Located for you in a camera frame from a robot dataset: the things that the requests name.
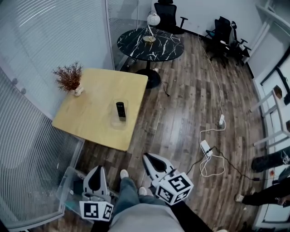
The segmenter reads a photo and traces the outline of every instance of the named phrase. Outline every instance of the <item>black cable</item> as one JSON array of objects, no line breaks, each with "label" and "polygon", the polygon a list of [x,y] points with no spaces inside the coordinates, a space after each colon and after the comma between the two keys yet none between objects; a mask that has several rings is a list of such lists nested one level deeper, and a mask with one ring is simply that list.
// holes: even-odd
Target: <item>black cable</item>
[{"label": "black cable", "polygon": [[208,153],[208,152],[210,152],[212,149],[209,149],[204,155],[203,155],[203,157],[199,160],[199,161],[196,161],[193,165],[191,165],[191,167],[190,167],[190,170],[186,173],[186,174],[188,174],[190,171],[191,171],[191,169],[192,169],[192,167],[194,166],[194,165],[196,165],[197,163],[199,163],[200,161],[202,161],[203,159],[204,159],[204,157],[205,157],[205,155]]},{"label": "black cable", "polygon": [[166,95],[168,96],[168,97],[170,97],[170,95],[166,92],[166,90],[165,90],[165,85],[163,84],[163,82],[161,81],[161,84],[163,85],[163,89],[164,89],[164,92],[166,93]]},{"label": "black cable", "polygon": [[231,165],[240,175],[241,175],[241,178],[242,178],[242,176],[244,176],[244,177],[246,177],[246,178],[248,178],[249,180],[252,180],[252,181],[261,181],[261,180],[269,180],[269,179],[274,179],[274,178],[269,178],[269,179],[260,179],[259,177],[254,177],[254,178],[250,178],[250,177],[248,177],[248,176],[246,176],[245,174],[242,174],[224,155],[223,155],[223,153],[216,147],[216,146],[214,146],[214,147],[212,147],[210,150],[212,150],[212,149],[216,149],[217,150],[217,152],[218,153],[220,153],[222,156],[223,156],[223,158],[229,163],[229,165]]}]

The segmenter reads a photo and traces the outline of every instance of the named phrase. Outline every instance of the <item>clear acrylic stand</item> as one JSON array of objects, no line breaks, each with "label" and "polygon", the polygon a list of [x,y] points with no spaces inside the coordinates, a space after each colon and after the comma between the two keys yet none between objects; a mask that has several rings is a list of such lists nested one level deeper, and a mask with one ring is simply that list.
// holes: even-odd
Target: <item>clear acrylic stand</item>
[{"label": "clear acrylic stand", "polygon": [[[126,115],[125,121],[121,121],[119,118],[118,110],[117,110],[117,106],[116,106],[117,102],[124,103],[125,115]],[[124,130],[127,127],[128,119],[129,119],[128,101],[124,98],[113,99],[113,101],[111,103],[111,126],[116,130]]]}]

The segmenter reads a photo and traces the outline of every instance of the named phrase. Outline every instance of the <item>power strip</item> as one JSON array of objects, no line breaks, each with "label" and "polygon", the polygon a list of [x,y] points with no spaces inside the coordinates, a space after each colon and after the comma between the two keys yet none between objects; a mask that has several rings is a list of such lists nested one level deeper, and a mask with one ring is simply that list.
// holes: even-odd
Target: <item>power strip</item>
[{"label": "power strip", "polygon": [[225,116],[222,114],[222,115],[221,115],[221,118],[220,118],[220,120],[219,120],[219,122],[218,122],[218,124],[219,124],[220,126],[222,126],[222,125],[223,125],[223,121],[225,121]]},{"label": "power strip", "polygon": [[[210,147],[209,147],[209,145],[208,145],[208,143],[207,143],[206,140],[203,140],[203,141],[200,143],[200,145],[201,145],[201,148],[202,148],[204,154],[205,154],[205,153],[210,149]],[[208,152],[207,154],[205,154],[205,155],[206,155],[207,158],[209,158],[209,157],[212,156],[212,154],[213,154],[213,152],[212,152],[212,151],[209,151],[209,152]]]}]

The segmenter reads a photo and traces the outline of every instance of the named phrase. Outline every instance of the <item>table leg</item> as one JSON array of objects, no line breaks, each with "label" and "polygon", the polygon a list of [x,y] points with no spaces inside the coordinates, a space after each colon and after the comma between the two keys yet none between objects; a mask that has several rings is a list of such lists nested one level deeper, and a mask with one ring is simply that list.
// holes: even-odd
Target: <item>table leg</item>
[{"label": "table leg", "polygon": [[281,140],[275,142],[275,143],[272,143],[272,144],[270,144],[270,145],[267,145],[267,146],[266,146],[266,149],[268,149],[268,148],[270,148],[270,147],[272,147],[272,146],[276,146],[277,144],[279,144],[279,143],[281,143],[281,142],[284,142],[284,141],[286,141],[287,139],[289,139],[288,136],[285,137],[284,139],[281,139]]},{"label": "table leg", "polygon": [[154,87],[157,87],[161,82],[159,74],[156,71],[150,69],[150,64],[151,61],[147,61],[146,68],[136,72],[137,74],[148,76],[146,89],[152,89]]},{"label": "table leg", "polygon": [[271,107],[267,112],[262,114],[262,117],[264,118],[267,114],[271,114],[275,109],[277,109],[277,105],[276,104],[273,107]]},{"label": "table leg", "polygon": [[267,142],[267,141],[269,141],[269,140],[271,140],[271,139],[274,139],[276,136],[281,135],[282,133],[283,133],[283,131],[278,131],[278,132],[276,132],[276,133],[273,133],[272,135],[270,135],[270,136],[268,136],[268,137],[266,137],[266,138],[264,138],[264,139],[262,139],[262,140],[260,140],[260,141],[257,141],[257,142],[254,143],[253,145],[254,145],[254,146],[257,146],[258,144],[261,144],[261,143]]},{"label": "table leg", "polygon": [[150,65],[151,65],[151,61],[149,61],[149,60],[147,60],[147,64],[146,64],[146,69],[148,70],[150,70]]},{"label": "table leg", "polygon": [[250,112],[255,111],[260,105],[262,105],[269,97],[272,96],[272,91],[268,93],[262,100],[260,100],[256,105],[254,105],[251,109]]}]

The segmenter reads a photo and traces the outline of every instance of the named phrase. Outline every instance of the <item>white sneaker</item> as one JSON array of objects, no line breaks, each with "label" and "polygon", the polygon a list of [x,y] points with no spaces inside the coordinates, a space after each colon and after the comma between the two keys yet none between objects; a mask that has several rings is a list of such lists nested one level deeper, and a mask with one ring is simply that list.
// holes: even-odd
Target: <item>white sneaker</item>
[{"label": "white sneaker", "polygon": [[252,187],[251,191],[250,191],[250,195],[254,195],[255,192],[256,192],[256,189],[254,187]]},{"label": "white sneaker", "polygon": [[120,172],[120,178],[123,179],[124,177],[129,177],[129,173],[126,169],[121,170]]},{"label": "white sneaker", "polygon": [[236,202],[242,202],[243,199],[244,199],[244,196],[242,196],[242,195],[240,195],[240,194],[237,194],[237,195],[235,196],[235,201],[236,201]]},{"label": "white sneaker", "polygon": [[146,196],[147,195],[147,189],[145,187],[140,187],[138,189],[138,195],[144,195],[144,196]]}]

